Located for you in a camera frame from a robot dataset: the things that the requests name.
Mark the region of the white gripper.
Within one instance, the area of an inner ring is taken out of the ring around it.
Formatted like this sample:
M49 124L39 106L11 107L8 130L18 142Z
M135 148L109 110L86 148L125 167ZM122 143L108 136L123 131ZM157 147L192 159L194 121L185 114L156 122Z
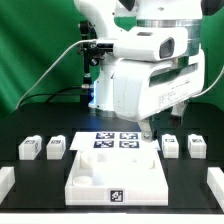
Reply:
M169 123L182 125L186 103L183 102L202 91L205 58L202 50L190 56L189 64L172 69L172 61L158 63L121 60L113 75L113 106L122 119L138 122L141 137L153 140L149 116L172 107Z

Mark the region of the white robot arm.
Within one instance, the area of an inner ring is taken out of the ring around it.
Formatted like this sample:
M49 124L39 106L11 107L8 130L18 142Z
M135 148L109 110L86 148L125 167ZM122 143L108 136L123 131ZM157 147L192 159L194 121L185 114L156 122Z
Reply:
M87 45L100 65L89 107L136 122L151 141L152 117L170 108L183 116L185 102L203 89L203 16L224 0L74 0L96 38Z

